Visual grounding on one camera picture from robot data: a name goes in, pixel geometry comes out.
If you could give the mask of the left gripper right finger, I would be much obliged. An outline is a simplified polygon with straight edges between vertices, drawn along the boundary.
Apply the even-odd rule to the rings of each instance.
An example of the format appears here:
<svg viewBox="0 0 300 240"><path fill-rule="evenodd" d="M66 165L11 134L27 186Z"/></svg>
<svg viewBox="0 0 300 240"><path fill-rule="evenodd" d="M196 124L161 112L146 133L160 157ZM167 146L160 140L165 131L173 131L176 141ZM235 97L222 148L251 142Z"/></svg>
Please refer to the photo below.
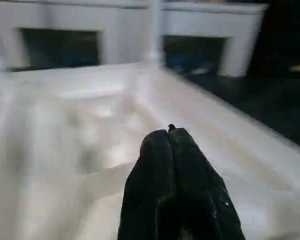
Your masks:
<svg viewBox="0 0 300 240"><path fill-rule="evenodd" d="M185 128L168 126L183 230L193 240L243 240L240 218L222 177Z"/></svg>

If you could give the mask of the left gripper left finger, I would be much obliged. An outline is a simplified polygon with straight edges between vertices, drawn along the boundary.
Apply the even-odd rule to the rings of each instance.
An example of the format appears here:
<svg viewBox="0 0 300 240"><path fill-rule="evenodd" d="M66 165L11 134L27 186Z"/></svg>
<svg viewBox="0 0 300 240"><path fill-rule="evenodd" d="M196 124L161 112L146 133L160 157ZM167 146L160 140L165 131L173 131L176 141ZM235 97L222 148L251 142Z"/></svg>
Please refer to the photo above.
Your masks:
<svg viewBox="0 0 300 240"><path fill-rule="evenodd" d="M124 186L119 240L175 240L178 235L176 178L164 129L149 133Z"/></svg>

